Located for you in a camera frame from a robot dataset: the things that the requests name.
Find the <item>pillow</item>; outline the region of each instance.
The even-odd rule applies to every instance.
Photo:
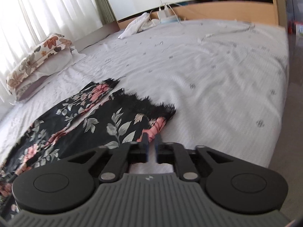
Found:
[[[6,84],[11,94],[36,69],[47,62],[52,56],[72,45],[63,35],[52,34],[30,52],[7,76]]]
[[[52,56],[47,64],[41,65],[16,88],[16,101],[29,99],[52,80],[54,73],[61,72],[85,56],[85,54],[79,54],[73,46]]]

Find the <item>gray ribbed cover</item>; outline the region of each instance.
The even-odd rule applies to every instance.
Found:
[[[21,211],[10,221],[14,227],[283,227],[287,223],[279,211],[241,215],[224,210],[199,184],[183,182],[175,173],[124,174],[118,182],[101,184],[89,201],[72,211],[55,215]]]

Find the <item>pink flower print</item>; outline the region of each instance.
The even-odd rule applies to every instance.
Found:
[[[0,193],[4,197],[8,197],[12,192],[12,185],[10,183],[1,183],[0,184]]]
[[[22,163],[27,162],[29,159],[34,157],[34,155],[38,152],[38,144],[34,144],[28,148],[27,154],[24,155]]]
[[[99,84],[98,86],[96,86],[93,90],[92,90],[92,94],[93,96],[91,97],[91,101],[94,102],[98,99],[98,97],[100,95],[102,95],[103,93],[105,93],[107,90],[109,89],[109,86],[105,83],[103,84]]]
[[[159,118],[157,118],[156,122],[150,129],[142,130],[142,135],[143,135],[143,133],[147,133],[148,141],[151,142],[152,140],[154,140],[155,135],[160,132],[160,130],[164,127],[165,124],[166,124],[166,121],[164,120],[164,118],[159,117]],[[142,135],[137,139],[137,142],[141,142]]]
[[[26,162],[23,162],[19,168],[15,171],[15,174],[17,174],[18,176],[23,173],[23,172],[26,172],[28,170],[30,170],[31,167],[30,166],[27,166]]]
[[[49,143],[52,143],[55,140],[57,135],[58,135],[58,132],[55,134],[52,134],[51,137],[49,138],[49,140],[47,141],[47,143],[45,144],[45,146],[47,146]]]
[[[92,109],[95,106],[95,103],[90,104],[87,108],[85,108],[81,113],[86,113],[88,112],[90,109]]]

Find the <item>floor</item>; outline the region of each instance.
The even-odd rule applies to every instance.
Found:
[[[298,43],[289,36],[289,86],[281,134],[269,165],[288,183],[281,212],[290,219],[303,215],[303,43],[301,47]]]

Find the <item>green curtain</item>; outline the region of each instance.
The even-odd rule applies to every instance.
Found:
[[[103,25],[109,24],[116,20],[108,0],[95,0],[95,1]]]

